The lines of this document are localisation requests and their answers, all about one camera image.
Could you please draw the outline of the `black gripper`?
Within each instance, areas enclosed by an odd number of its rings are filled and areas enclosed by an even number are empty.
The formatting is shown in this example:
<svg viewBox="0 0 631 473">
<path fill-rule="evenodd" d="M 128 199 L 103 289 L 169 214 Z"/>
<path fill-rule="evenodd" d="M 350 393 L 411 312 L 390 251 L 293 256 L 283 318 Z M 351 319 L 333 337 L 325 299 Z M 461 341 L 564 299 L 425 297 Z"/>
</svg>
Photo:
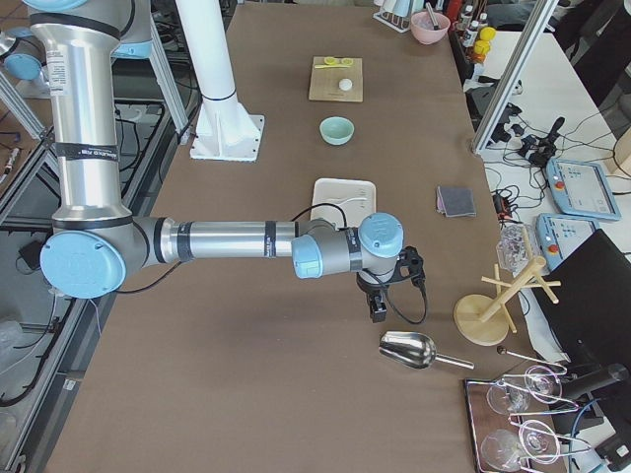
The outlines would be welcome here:
<svg viewBox="0 0 631 473">
<path fill-rule="evenodd" d="M 405 246 L 398 254 L 393 273 L 386 276 L 360 272 L 356 277 L 358 287 L 366 294 L 369 317 L 374 323 L 386 320 L 386 296 L 391 285 L 409 281 L 425 299 L 424 260 L 414 246 Z"/>
</svg>

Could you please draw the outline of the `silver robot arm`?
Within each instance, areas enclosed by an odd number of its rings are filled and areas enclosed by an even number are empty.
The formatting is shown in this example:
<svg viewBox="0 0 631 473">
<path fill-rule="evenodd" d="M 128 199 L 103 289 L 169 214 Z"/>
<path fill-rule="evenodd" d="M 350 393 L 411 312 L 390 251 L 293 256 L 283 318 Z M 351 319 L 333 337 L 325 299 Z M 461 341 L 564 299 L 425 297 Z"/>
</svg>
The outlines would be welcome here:
<svg viewBox="0 0 631 473">
<path fill-rule="evenodd" d="M 373 321 L 392 308 L 391 285 L 423 288 L 422 257 L 403 242 L 400 221 L 375 213 L 360 225 L 323 219 L 289 222 L 176 222 L 136 218 L 123 204 L 111 59 L 147 56 L 151 8 L 145 1 L 32 1 L 31 28 L 48 66 L 61 203 L 40 254 L 47 281 L 92 299 L 117 292 L 135 272 L 201 258 L 290 257 L 302 279 L 352 273 Z"/>
</svg>

